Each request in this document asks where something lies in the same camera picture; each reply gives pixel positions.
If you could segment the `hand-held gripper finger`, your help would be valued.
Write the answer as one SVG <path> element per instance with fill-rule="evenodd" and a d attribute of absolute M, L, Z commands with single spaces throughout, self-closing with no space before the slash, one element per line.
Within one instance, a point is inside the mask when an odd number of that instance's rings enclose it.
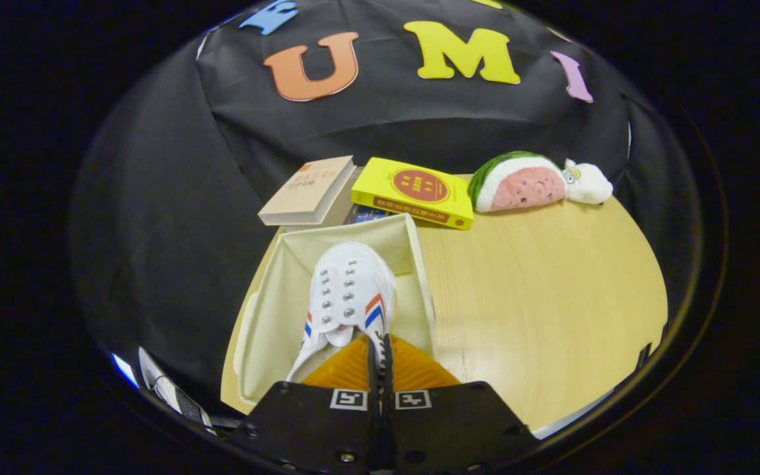
<path fill-rule="evenodd" d="M 363 336 L 331 361 L 361 370 L 367 390 L 277 381 L 230 436 L 262 473 L 368 474 L 376 442 L 376 355 Z"/>
<path fill-rule="evenodd" d="M 486 382 L 462 384 L 422 350 L 389 334 L 382 407 L 383 456 L 396 474 L 516 471 L 537 451 L 533 435 Z"/>

